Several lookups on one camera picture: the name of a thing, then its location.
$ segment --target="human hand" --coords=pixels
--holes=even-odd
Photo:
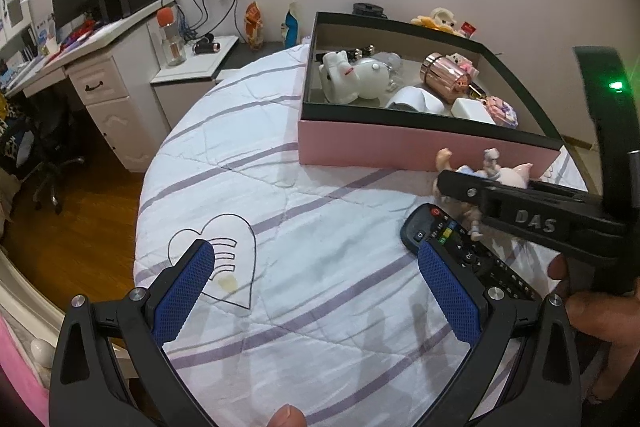
[[[551,279],[568,275],[566,260],[558,255],[546,270]],[[606,293],[578,292],[565,302],[572,327],[611,343],[606,367],[591,388],[598,400],[613,396],[640,351],[640,278],[634,295],[618,297]]]
[[[306,427],[306,418],[300,409],[287,403],[276,411],[267,427]]]

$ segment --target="cardboard box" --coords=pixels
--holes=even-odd
[[[394,52],[403,59],[403,81],[421,85],[419,65],[433,52],[460,53],[480,71],[488,94],[511,104],[518,115],[512,129],[452,116],[385,108],[381,100],[329,103],[320,84],[316,54],[363,48]],[[482,167],[484,150],[500,151],[499,163],[533,163],[542,176],[558,157],[562,139],[529,91],[484,45],[408,23],[350,14],[318,12],[306,67],[298,122],[300,163],[327,166],[435,171],[435,155],[447,147],[452,166]]]

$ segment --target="rose gold cup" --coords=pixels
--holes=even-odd
[[[466,96],[471,77],[447,57],[432,53],[420,67],[420,79],[447,103]]]

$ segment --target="white bedsheet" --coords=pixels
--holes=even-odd
[[[399,239],[434,174],[299,165],[307,53],[242,68],[169,135],[145,178],[134,279],[149,286],[196,237],[214,244],[213,279],[164,349],[221,427],[266,425],[285,403],[309,425],[411,426],[468,349]],[[545,176],[585,189],[564,149]],[[548,291],[553,252],[498,253]]]

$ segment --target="white bedpost knob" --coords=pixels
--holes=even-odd
[[[31,354],[34,360],[42,367],[51,369],[53,366],[53,354],[56,352],[54,347],[47,341],[42,339],[33,339],[31,341]]]

